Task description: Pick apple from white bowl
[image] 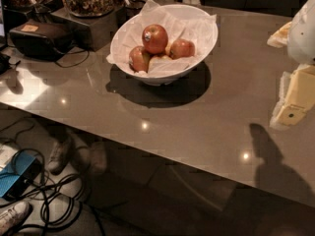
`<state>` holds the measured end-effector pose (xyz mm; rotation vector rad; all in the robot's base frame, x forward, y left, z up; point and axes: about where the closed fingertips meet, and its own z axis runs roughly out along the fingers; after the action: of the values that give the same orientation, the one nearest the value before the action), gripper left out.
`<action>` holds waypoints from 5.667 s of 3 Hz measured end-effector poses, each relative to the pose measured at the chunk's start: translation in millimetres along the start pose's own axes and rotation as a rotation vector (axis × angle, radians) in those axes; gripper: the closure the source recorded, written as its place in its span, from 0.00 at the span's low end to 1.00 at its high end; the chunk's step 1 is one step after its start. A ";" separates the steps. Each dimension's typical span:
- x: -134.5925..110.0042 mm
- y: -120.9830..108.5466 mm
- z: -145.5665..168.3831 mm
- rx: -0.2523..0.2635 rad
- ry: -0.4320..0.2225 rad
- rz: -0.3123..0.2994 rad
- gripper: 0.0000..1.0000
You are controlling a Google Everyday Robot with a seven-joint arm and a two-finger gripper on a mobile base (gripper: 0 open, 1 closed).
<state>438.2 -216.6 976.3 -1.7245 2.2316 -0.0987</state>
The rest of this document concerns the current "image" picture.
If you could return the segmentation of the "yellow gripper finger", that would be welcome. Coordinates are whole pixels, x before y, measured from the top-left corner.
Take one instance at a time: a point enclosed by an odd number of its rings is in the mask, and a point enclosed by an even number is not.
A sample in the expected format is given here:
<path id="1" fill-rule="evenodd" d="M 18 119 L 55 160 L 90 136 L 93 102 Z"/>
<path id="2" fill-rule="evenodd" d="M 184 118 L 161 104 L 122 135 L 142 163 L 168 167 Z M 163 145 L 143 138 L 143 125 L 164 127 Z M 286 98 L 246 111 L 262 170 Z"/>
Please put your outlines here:
<path id="1" fill-rule="evenodd" d="M 290 30 L 291 22 L 286 23 L 275 31 L 267 40 L 267 44 L 276 48 L 287 46 L 288 31 Z"/>
<path id="2" fill-rule="evenodd" d="M 315 66 L 300 64 L 292 73 L 284 72 L 270 127 L 286 130 L 298 124 L 315 105 Z"/>

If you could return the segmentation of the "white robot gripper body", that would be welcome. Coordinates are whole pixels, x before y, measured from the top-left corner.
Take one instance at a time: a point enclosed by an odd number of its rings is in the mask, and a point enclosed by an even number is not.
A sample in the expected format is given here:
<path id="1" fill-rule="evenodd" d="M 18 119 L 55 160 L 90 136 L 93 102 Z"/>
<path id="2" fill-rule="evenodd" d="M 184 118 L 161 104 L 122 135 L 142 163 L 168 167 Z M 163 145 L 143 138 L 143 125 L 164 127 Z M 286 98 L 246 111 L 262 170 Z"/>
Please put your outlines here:
<path id="1" fill-rule="evenodd" d="M 315 0 L 307 0 L 291 21 L 287 53 L 300 64 L 315 64 Z"/>

